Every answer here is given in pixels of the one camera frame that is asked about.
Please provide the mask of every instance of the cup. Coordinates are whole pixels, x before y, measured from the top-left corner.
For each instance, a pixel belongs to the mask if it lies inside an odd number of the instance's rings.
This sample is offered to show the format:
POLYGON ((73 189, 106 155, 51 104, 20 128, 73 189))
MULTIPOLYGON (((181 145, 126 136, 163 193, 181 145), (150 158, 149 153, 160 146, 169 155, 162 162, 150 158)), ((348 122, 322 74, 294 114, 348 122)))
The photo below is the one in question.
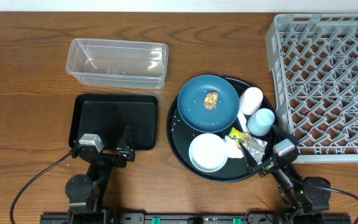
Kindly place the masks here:
POLYGON ((256 136, 264 136, 272 128, 275 115, 273 111, 262 108, 254 113, 247 122, 248 130, 256 136))
POLYGON ((240 97, 240 110, 245 115, 253 115, 259 108, 264 94, 256 87, 248 88, 240 97))

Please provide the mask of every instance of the wire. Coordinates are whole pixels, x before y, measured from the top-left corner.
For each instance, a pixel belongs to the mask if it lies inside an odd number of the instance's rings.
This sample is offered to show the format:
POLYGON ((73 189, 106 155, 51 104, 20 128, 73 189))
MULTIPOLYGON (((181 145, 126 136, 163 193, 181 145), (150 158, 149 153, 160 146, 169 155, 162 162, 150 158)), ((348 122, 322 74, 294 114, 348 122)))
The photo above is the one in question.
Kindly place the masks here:
MULTIPOLYGON (((303 185, 303 186, 307 186, 307 187, 312 187, 312 188, 316 188, 316 189, 320 189, 320 190, 326 190, 326 191, 330 191, 330 192, 335 192, 335 193, 339 193, 339 194, 344 194, 344 195, 347 195, 347 196, 350 196, 354 199, 356 199, 358 201, 358 196, 352 194, 352 193, 349 193, 349 192, 346 192, 346 191, 343 191, 343 190, 338 190, 338 189, 332 189, 332 188, 329 188, 329 187, 319 187, 319 186, 314 186, 314 185, 309 185, 309 184, 306 184, 302 181, 299 181, 299 180, 296 180, 295 178, 291 177, 291 176, 288 176, 292 181, 294 181, 295 183, 297 184, 300 184, 300 185, 303 185)), ((354 221, 353 224, 358 224, 358 216, 356 218, 356 220, 354 221)))
MULTIPOLYGON (((246 213, 246 215, 244 216, 245 220, 248 221, 248 213, 251 212, 252 210, 258 210, 258 211, 263 211, 262 209, 260 208, 251 208, 250 210, 248 210, 248 212, 246 213)), ((267 220, 271 223, 273 223, 273 220, 271 220, 267 215, 266 213, 264 213, 264 215, 266 216, 267 220)))
POLYGON ((35 177, 33 177, 23 188, 22 190, 20 190, 20 192, 16 195, 15 200, 13 200, 12 206, 11 206, 11 213, 10 213, 10 217, 11 217, 11 223, 12 224, 16 224, 15 223, 15 219, 13 218, 13 210, 15 209, 15 205, 17 200, 19 199, 19 197, 23 194, 24 190, 35 180, 37 180, 38 177, 40 177, 42 174, 48 172, 50 169, 54 168, 55 166, 57 166, 61 161, 65 160, 68 156, 71 155, 71 152, 69 152, 68 154, 66 154, 65 156, 63 156, 61 159, 59 159, 58 161, 56 161, 54 164, 50 165, 48 168, 44 169, 42 172, 40 172, 39 174, 37 174, 35 177))

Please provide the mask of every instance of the black rectangular tray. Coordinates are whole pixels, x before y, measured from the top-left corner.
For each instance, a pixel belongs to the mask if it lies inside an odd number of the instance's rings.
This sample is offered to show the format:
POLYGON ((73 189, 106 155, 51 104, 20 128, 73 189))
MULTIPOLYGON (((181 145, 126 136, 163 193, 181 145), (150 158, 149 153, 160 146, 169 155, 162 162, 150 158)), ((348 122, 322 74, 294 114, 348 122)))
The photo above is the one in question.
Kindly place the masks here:
POLYGON ((135 150, 155 146, 158 101, 154 96, 77 96, 68 145, 85 133, 98 134, 105 149, 115 149, 126 126, 130 126, 135 150))

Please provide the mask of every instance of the blue plate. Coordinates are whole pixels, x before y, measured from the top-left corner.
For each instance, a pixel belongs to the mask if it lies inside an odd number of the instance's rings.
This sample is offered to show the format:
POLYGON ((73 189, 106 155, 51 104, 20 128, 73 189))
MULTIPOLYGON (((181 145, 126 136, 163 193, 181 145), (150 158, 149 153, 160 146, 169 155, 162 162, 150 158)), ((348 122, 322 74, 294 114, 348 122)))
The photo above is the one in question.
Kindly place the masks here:
POLYGON ((197 131, 215 133, 228 128, 237 118, 239 96, 225 79, 215 75, 200 75, 188 81, 180 90, 178 111, 183 121, 197 131), (216 108, 207 110, 207 93, 216 91, 216 108))

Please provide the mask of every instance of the wood grain surface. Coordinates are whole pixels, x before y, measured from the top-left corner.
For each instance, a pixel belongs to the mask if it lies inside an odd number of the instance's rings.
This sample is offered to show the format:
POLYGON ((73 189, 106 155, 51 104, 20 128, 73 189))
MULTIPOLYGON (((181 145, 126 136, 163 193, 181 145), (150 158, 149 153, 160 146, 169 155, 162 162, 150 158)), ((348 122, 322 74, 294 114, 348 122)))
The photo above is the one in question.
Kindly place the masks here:
MULTIPOLYGON (((82 93, 154 95, 158 136, 125 169, 115 169, 104 203, 118 211, 148 213, 245 213, 285 208, 272 176, 233 184, 203 180, 172 154, 165 124, 168 109, 189 79, 230 75, 261 88, 275 105, 264 35, 274 14, 168 14, 0 12, 0 223, 18 191, 66 154, 75 98, 82 93), (84 86, 65 72, 74 38, 163 42, 169 46, 162 90, 84 86)), ((88 164, 67 159, 36 180, 19 199, 17 223, 39 223, 45 212, 66 212, 65 184, 88 164)), ((301 175, 327 178, 332 187, 358 195, 358 164, 296 165, 301 175)), ((353 198, 333 194, 330 212, 358 213, 353 198)))

